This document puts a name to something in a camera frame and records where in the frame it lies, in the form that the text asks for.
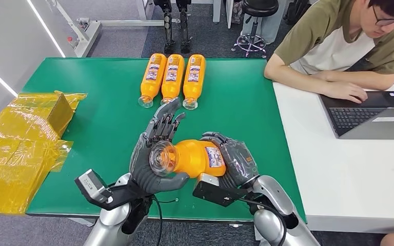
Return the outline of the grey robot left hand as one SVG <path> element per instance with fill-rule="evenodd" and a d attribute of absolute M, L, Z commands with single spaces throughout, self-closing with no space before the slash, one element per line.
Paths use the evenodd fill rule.
<path fill-rule="evenodd" d="M 152 171 L 149 163 L 153 146 L 162 140 L 172 141 L 180 121 L 185 118 L 185 113 L 174 118 L 181 106 L 178 97 L 161 105 L 149 121 L 146 130 L 140 134 L 132 152 L 129 165 L 130 178 L 149 194 L 181 189 L 189 180 L 189 175 L 183 172 L 172 177 L 158 176 Z"/>

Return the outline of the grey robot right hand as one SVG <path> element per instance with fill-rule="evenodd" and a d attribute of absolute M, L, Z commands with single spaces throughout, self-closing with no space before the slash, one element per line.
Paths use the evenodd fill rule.
<path fill-rule="evenodd" d="M 222 188 L 248 188 L 259 176 L 258 166 L 243 141 L 227 137 L 219 132 L 205 132 L 201 140 L 218 147 L 226 165 L 226 172 L 219 178 Z"/>

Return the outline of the person's right hand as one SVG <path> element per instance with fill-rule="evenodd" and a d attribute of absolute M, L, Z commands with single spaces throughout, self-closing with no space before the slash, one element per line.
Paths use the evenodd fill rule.
<path fill-rule="evenodd" d="M 348 100 L 358 104 L 368 98 L 366 91 L 361 87 L 343 81 L 327 82 L 319 93 L 330 98 Z"/>

